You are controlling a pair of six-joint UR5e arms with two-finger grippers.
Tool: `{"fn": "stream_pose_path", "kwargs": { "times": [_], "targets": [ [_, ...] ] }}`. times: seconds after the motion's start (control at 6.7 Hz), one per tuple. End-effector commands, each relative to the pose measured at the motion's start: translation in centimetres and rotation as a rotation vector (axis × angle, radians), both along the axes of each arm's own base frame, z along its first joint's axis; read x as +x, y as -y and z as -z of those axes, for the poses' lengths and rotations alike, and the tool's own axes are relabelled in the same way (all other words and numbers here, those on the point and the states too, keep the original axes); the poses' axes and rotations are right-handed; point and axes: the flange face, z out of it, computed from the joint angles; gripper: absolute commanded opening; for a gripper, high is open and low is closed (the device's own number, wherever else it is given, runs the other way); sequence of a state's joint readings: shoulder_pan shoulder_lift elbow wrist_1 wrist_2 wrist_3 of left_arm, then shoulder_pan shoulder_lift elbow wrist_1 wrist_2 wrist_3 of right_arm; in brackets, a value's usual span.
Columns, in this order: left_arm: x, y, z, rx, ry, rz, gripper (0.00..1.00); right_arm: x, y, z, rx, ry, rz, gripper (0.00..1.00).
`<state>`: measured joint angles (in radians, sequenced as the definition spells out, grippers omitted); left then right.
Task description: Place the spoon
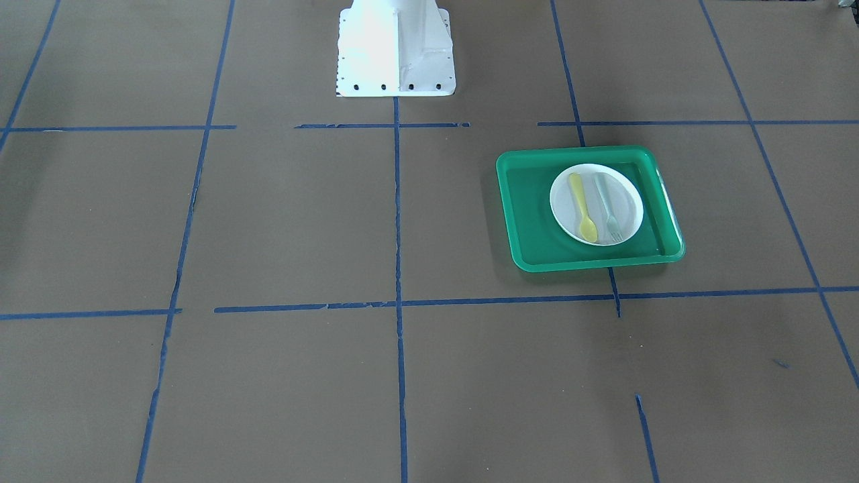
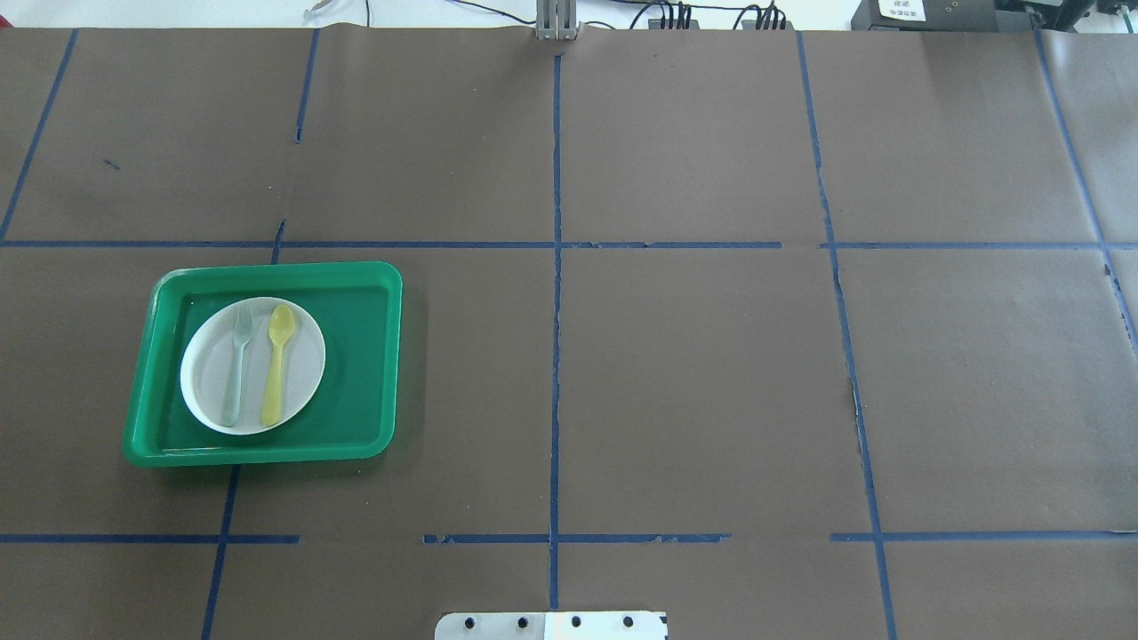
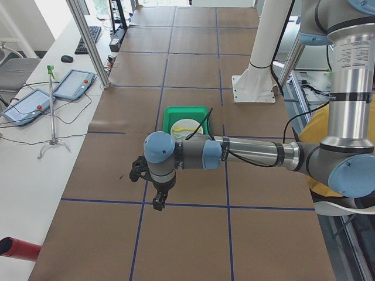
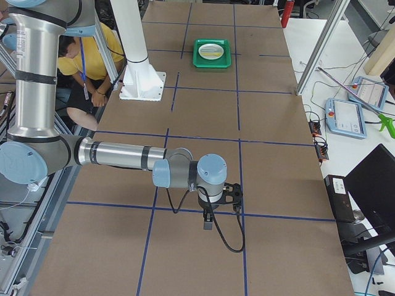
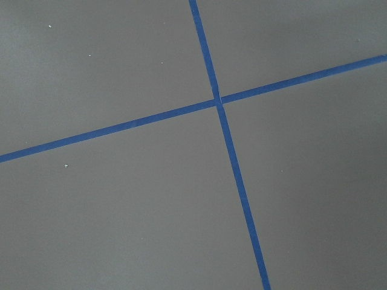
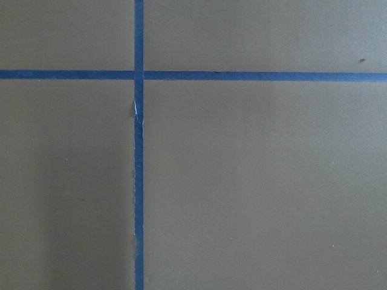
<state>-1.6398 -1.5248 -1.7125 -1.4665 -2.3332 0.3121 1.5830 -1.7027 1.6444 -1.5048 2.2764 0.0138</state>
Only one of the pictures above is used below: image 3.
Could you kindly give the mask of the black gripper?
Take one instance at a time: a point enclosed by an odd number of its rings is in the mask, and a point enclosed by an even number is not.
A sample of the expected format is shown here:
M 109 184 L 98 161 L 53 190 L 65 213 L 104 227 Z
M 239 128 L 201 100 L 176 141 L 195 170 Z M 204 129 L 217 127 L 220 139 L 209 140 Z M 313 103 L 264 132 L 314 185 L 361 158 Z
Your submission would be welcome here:
M 165 208 L 168 192 L 175 185 L 175 178 L 173 177 L 170 181 L 164 183 L 160 183 L 155 180 L 152 183 L 158 192 L 152 200 L 153 208 L 154 210 L 162 211 Z

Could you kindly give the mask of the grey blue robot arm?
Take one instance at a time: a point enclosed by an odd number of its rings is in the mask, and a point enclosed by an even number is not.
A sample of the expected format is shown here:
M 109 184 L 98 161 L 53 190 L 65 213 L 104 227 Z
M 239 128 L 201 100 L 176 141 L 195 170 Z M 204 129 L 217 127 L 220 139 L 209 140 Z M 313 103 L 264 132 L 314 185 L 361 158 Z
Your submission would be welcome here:
M 303 1 L 301 40 L 332 44 L 328 134 L 319 143 L 275 143 L 194 133 L 175 141 L 154 132 L 144 141 L 141 176 L 157 190 L 160 211 L 175 185 L 176 171 L 216 169 L 236 159 L 258 167 L 283 166 L 347 198 L 374 191 L 374 146 L 368 139 L 374 75 L 374 2 Z

